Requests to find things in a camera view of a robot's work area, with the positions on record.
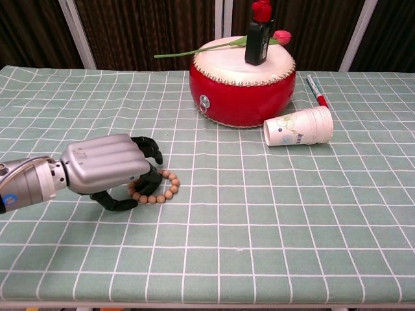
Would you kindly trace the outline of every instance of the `table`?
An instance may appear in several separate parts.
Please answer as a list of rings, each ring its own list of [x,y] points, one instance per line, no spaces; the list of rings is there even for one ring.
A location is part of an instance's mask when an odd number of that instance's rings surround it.
[[[308,73],[286,113],[316,105]],[[65,189],[1,215],[1,304],[415,306],[415,75],[311,74],[333,140],[267,147],[199,114],[187,71],[4,67],[2,161],[144,135],[182,186],[123,213]]]

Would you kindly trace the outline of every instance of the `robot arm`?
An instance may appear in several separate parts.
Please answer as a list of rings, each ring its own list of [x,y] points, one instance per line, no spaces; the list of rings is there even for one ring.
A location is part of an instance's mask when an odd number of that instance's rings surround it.
[[[0,213],[49,201],[66,187],[110,211],[134,208],[135,200],[117,201],[107,190],[137,181],[137,191],[152,194],[162,176],[148,157],[163,163],[153,139],[117,134],[71,143],[58,161],[35,157],[0,163]]]

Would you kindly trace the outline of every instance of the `white paper cup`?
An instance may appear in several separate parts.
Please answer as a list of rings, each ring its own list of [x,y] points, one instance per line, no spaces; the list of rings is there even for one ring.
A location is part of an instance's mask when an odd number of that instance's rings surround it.
[[[333,119],[323,106],[304,109],[264,121],[268,146],[328,143],[333,137]]]
[[[313,144],[316,122],[306,111],[298,111],[264,121],[264,136],[268,146]]]

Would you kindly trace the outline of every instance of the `red tulip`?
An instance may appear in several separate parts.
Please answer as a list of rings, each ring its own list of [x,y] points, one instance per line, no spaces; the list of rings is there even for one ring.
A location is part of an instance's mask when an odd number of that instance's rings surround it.
[[[291,40],[291,34],[286,30],[277,30],[272,37],[278,40],[280,45],[286,45]]]

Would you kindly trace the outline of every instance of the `red drum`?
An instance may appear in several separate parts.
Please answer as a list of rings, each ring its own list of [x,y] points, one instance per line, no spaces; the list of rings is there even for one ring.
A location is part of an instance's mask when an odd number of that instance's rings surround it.
[[[210,47],[236,40],[222,38]],[[190,66],[190,90],[198,109],[227,126],[261,126],[288,105],[295,87],[296,64],[280,45],[270,45],[258,66],[245,63],[244,47],[221,47],[199,52]]]

